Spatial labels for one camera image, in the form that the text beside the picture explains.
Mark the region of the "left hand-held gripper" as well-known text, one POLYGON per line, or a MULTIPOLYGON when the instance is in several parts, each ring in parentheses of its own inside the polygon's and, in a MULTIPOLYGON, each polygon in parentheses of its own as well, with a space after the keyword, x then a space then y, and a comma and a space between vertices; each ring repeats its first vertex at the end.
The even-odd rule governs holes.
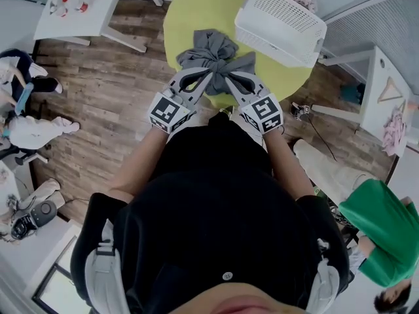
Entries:
POLYGON ((213 78, 211 69, 183 69, 158 92, 147 112, 150 123, 167 134, 173 133, 195 112, 196 103, 213 78))

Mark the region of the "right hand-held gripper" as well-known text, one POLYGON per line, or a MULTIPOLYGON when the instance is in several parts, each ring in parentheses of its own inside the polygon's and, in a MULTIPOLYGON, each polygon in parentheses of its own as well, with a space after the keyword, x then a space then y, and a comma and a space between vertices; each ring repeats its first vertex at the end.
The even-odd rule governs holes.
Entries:
POLYGON ((245 121, 261 134, 283 125, 283 111, 273 94, 255 74, 232 71, 225 77, 230 93, 240 106, 245 121))

